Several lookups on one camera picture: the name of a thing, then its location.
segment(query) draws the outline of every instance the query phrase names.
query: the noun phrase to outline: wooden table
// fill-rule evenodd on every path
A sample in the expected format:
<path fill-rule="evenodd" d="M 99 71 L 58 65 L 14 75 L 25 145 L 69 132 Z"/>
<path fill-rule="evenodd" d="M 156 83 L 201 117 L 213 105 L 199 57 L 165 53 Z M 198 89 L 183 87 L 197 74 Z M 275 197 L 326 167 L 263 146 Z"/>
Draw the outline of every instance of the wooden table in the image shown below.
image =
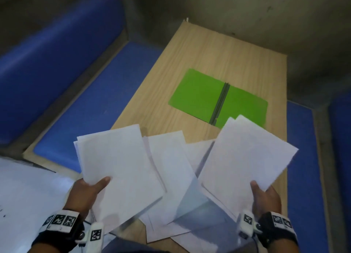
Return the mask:
<path fill-rule="evenodd" d="M 168 105 L 189 68 L 267 100 L 266 130 L 286 140 L 286 55 L 188 22 L 182 23 L 112 129 L 139 124 L 143 136 L 182 130 L 187 143 L 216 138 L 220 129 Z M 274 187 L 287 215 L 286 170 Z M 119 235 L 146 243 L 145 227 L 139 220 Z M 171 239 L 149 245 L 186 252 Z"/>

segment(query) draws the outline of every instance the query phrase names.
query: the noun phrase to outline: blue seat cushion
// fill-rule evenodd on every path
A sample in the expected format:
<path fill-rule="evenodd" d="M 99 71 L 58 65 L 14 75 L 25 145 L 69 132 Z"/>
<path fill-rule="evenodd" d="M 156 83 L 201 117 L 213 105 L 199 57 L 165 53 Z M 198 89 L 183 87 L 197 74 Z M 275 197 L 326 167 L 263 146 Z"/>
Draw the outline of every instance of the blue seat cushion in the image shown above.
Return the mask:
<path fill-rule="evenodd" d="M 81 172 L 77 136 L 111 129 L 162 50 L 129 42 L 55 122 L 34 153 Z"/>
<path fill-rule="evenodd" d="M 330 127 L 340 193 L 351 251 L 351 92 L 333 100 L 329 106 Z"/>
<path fill-rule="evenodd" d="M 119 36 L 120 0 L 81 0 L 0 58 L 0 144 L 21 135 Z"/>
<path fill-rule="evenodd" d="M 287 141 L 299 149 L 287 170 L 287 204 L 301 252 L 328 253 L 317 142 L 310 109 L 288 102 Z"/>

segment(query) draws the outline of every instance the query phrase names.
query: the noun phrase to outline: open green folder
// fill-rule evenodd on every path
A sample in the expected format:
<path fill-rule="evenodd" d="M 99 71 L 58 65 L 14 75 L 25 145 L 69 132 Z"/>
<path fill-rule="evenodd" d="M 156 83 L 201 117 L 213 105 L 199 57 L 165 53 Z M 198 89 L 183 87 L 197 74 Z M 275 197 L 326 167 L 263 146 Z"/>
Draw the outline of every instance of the open green folder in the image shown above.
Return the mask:
<path fill-rule="evenodd" d="M 168 104 L 219 128 L 239 115 L 263 127 L 268 107 L 264 99 L 194 69 L 186 72 Z"/>

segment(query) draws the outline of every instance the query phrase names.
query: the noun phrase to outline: black cable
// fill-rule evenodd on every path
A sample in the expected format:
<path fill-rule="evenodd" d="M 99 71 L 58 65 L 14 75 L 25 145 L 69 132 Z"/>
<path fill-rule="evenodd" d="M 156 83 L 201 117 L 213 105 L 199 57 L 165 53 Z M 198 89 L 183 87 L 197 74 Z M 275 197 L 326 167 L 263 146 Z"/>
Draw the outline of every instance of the black cable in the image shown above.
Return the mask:
<path fill-rule="evenodd" d="M 252 237 L 252 240 L 255 242 L 255 246 L 256 246 L 256 251 L 257 251 L 257 253 L 259 253 L 259 251 L 258 251 L 258 244 L 257 244 L 256 239 L 255 239 L 254 237 Z"/>

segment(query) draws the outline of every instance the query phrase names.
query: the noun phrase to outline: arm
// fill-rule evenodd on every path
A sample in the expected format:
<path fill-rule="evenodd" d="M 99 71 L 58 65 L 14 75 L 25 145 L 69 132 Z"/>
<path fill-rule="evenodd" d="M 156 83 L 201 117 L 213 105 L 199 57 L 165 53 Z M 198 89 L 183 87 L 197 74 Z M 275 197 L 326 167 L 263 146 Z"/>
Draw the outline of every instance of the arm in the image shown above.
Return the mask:
<path fill-rule="evenodd" d="M 110 177 L 105 177 L 95 185 L 89 185 L 83 179 L 77 180 L 68 195 L 67 202 L 63 209 L 79 212 L 83 219 L 88 216 L 96 197 L 110 182 Z M 36 243 L 28 253 L 60 253 L 60 251 L 45 243 Z"/>
<path fill-rule="evenodd" d="M 280 196 L 273 186 L 266 192 L 262 191 L 256 181 L 250 183 L 253 194 L 252 213 L 259 219 L 266 212 L 272 211 L 281 214 L 282 202 Z M 295 242 L 288 239 L 279 239 L 272 242 L 268 248 L 268 253 L 298 253 L 299 247 Z"/>

